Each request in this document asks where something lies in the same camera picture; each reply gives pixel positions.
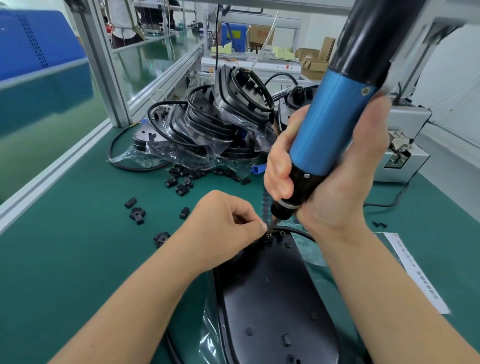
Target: cardboard box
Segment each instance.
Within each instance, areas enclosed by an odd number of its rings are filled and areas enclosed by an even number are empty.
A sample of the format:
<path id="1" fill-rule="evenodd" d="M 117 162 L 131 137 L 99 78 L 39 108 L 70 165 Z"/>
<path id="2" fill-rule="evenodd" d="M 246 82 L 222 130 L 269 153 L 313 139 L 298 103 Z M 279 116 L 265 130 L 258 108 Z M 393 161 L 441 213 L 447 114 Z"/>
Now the cardboard box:
<path id="1" fill-rule="evenodd" d="M 310 80 L 321 80 L 327 71 L 328 62 L 308 59 L 300 61 L 301 74 Z"/>
<path id="2" fill-rule="evenodd" d="M 322 44 L 322 49 L 318 55 L 318 59 L 323 62 L 328 62 L 330 60 L 330 56 L 332 55 L 333 46 L 335 44 L 335 38 L 331 38 L 326 36 L 324 39 L 324 43 Z"/>
<path id="3" fill-rule="evenodd" d="M 305 58 L 318 58 L 320 51 L 314 48 L 298 48 L 295 51 L 295 57 L 298 58 L 300 61 L 304 60 Z"/>
<path id="4" fill-rule="evenodd" d="M 263 44 L 265 43 L 265 40 L 267 39 L 268 32 L 270 32 L 270 26 L 260 26 L 260 25 L 252 25 L 250 27 L 250 38 L 249 42 L 250 43 L 259 43 Z M 272 35 L 270 36 L 270 39 L 267 42 L 267 45 L 271 46 L 272 45 L 272 40 L 273 40 L 273 34 L 275 31 L 273 31 Z"/>

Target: finger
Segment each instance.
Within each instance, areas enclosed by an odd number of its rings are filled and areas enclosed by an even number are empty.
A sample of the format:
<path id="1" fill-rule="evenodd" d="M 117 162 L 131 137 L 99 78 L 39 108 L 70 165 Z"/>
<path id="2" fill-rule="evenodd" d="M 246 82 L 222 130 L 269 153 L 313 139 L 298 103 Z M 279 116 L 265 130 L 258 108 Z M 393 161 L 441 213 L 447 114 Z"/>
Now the finger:
<path id="1" fill-rule="evenodd" d="M 389 145 L 387 118 L 391 102 L 386 96 L 371 101 L 353 131 L 353 139 L 340 166 L 353 179 L 371 178 Z"/>
<path id="2" fill-rule="evenodd" d="M 267 225 L 263 221 L 252 221 L 235 227 L 235 236 L 239 238 L 242 248 L 260 239 L 266 232 Z"/>
<path id="3" fill-rule="evenodd" d="M 301 122 L 307 114 L 309 105 L 294 112 L 288 120 L 287 129 L 278 136 L 267 158 L 267 169 L 273 168 L 275 174 L 285 178 L 290 174 L 292 164 L 288 151 L 299 131 Z"/>
<path id="4" fill-rule="evenodd" d="M 250 202 L 242 200 L 239 197 L 227 195 L 227 202 L 230 207 L 232 215 L 240 216 L 247 223 L 251 221 L 257 221 L 265 224 L 260 216 L 255 213 L 253 206 Z"/>
<path id="5" fill-rule="evenodd" d="M 290 198 L 293 194 L 293 182 L 290 177 L 281 179 L 274 174 L 273 169 L 266 169 L 264 184 L 268 193 L 276 201 L 282 198 Z"/>

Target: green table surface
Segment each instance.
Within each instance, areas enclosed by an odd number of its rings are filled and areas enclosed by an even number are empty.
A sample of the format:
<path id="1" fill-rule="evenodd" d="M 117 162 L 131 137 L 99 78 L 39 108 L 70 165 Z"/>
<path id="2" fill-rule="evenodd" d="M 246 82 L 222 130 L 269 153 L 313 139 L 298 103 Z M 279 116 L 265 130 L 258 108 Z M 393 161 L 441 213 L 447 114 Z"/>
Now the green table surface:
<path id="1" fill-rule="evenodd" d="M 113 52 L 130 100 L 198 44 L 191 31 Z M 88 63 L 0 90 L 0 204 L 108 115 Z"/>
<path id="2" fill-rule="evenodd" d="M 183 222 L 180 211 L 194 207 L 208 191 L 247 199 L 261 213 L 262 176 L 242 186 L 210 174 L 179 197 L 164 186 L 166 170 L 139 174 L 114 168 L 106 162 L 106 149 L 117 132 L 112 130 L 0 235 L 0 363 L 46 362 L 156 251 L 154 235 L 173 233 Z M 116 152 L 128 143 L 123 139 Z M 390 202 L 400 189 L 376 184 L 368 200 Z M 123 206 L 133 196 L 147 212 L 141 226 Z M 385 222 L 388 231 L 400 234 L 451 309 L 447 320 L 480 350 L 478 222 L 420 174 L 397 207 L 370 207 L 366 219 L 370 225 Z M 345 362 L 351 363 L 362 355 L 363 344 L 345 303 L 328 268 L 307 267 L 336 324 Z M 186 364 L 204 362 L 199 341 L 211 287 L 208 274 L 194 281 L 170 323 Z M 215 325 L 215 305 L 211 299 L 207 305 Z M 153 363 L 169 363 L 163 343 Z"/>

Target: black plastic panel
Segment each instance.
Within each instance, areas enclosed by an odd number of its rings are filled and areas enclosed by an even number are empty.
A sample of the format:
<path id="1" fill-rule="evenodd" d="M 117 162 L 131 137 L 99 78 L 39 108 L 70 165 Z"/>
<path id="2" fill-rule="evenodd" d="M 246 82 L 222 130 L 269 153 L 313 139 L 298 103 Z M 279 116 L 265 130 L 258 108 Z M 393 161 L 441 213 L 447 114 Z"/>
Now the black plastic panel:
<path id="1" fill-rule="evenodd" d="M 331 364 L 335 326 L 290 234 L 256 242 L 214 270 L 228 364 Z"/>

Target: green work mat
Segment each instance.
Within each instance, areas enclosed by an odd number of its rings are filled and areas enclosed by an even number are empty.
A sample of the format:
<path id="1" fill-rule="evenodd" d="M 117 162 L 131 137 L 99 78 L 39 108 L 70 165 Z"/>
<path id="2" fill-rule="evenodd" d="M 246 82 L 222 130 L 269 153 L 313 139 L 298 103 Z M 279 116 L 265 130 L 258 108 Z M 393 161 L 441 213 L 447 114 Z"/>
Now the green work mat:
<path id="1" fill-rule="evenodd" d="M 106 162 L 107 147 L 117 132 L 95 145 L 0 236 L 0 363 L 46 362 L 156 251 L 153 237 L 162 231 L 172 234 L 183 222 L 178 217 L 181 210 L 193 208 L 207 192 L 219 189 L 237 195 L 262 214 L 262 176 L 242 186 L 209 174 L 179 197 L 164 185 L 166 170 L 131 173 Z M 117 152 L 128 143 L 124 139 Z M 376 184 L 368 201 L 389 203 L 401 188 Z M 143 225 L 129 219 L 123 206 L 131 197 L 146 211 Z M 370 226 L 372 221 L 384 222 L 386 231 L 400 234 L 451 309 L 447 319 L 480 350 L 480 225 L 419 174 L 397 207 L 365 211 Z M 355 325 L 329 269 L 311 263 L 307 268 L 336 324 L 345 362 L 350 363 L 363 354 Z M 202 362 L 199 342 L 211 284 L 208 274 L 194 281 L 170 324 L 186 364 Z M 207 303 L 215 316 L 211 299 Z M 168 362 L 161 344 L 153 363 Z"/>

